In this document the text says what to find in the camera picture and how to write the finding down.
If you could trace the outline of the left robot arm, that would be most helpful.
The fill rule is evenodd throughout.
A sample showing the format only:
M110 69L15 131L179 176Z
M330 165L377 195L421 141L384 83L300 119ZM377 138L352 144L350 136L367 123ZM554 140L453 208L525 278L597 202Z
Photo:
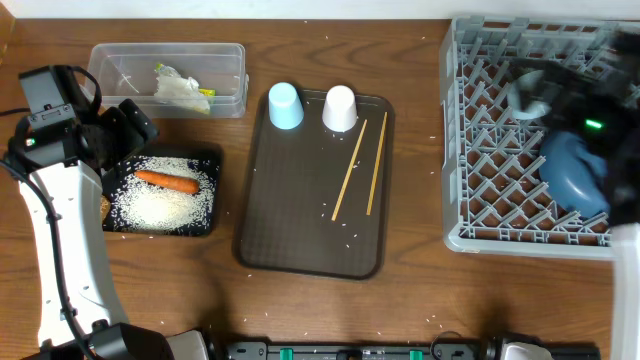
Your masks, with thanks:
M38 359L209 359L198 330L164 335L129 323L115 290L101 220L104 170L157 128L130 99L104 113L86 101L34 107L1 162L19 181L40 274Z

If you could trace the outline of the orange carrot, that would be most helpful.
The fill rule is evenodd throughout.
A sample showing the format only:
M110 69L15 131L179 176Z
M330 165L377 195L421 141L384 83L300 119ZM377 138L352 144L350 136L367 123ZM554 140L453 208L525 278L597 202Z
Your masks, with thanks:
M136 171L134 175L137 178L144 180L152 185L186 194L196 194L200 189L198 181L191 178L158 173L148 170Z

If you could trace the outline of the white cup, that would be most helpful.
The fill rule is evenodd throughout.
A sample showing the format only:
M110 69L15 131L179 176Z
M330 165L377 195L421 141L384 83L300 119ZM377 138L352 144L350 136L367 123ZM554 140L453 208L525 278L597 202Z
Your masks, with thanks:
M334 132L346 132L355 126L357 122L355 94L350 88L337 85L327 92L322 121Z

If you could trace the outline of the light blue bowl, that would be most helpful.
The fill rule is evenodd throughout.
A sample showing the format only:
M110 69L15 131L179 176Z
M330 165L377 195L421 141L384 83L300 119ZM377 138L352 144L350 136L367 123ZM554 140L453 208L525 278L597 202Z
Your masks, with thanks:
M532 100L531 92L544 72L535 70L518 77L510 87L507 94L508 106L512 109L512 115L516 120L529 121L545 116L550 110L548 103Z

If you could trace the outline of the light blue cup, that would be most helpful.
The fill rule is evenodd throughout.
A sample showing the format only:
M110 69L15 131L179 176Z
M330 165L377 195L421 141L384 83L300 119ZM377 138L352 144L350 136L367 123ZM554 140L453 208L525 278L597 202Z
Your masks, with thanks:
M279 82L268 93L269 118L281 129L297 127L304 118L304 110L296 88L286 82Z

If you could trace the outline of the brown textured food piece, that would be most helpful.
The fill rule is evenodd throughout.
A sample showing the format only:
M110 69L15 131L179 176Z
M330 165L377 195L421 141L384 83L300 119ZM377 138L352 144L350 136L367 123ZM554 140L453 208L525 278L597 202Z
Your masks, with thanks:
M111 208L110 201L105 196L102 196L101 203L100 203L100 214L101 214L102 222L104 222L105 219L107 218L110 208Z

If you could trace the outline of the dark blue plate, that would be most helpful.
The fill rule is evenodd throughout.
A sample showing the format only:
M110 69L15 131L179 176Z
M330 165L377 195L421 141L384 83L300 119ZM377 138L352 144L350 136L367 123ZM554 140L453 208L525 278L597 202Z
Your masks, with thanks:
M581 137L571 132L551 132L541 145L540 155L545 159L539 168L540 178L560 207L577 211L584 218L609 212L603 193L606 161L590 153Z

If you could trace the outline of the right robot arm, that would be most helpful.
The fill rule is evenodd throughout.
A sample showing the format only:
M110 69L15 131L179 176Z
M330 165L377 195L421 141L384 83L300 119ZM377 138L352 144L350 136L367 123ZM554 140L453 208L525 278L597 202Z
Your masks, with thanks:
M639 111L625 104L639 79L639 59L620 56L597 79L553 61L519 59L535 79L520 103L543 103L548 133L539 170L551 196L587 216L607 213L614 253L614 359L639 356Z

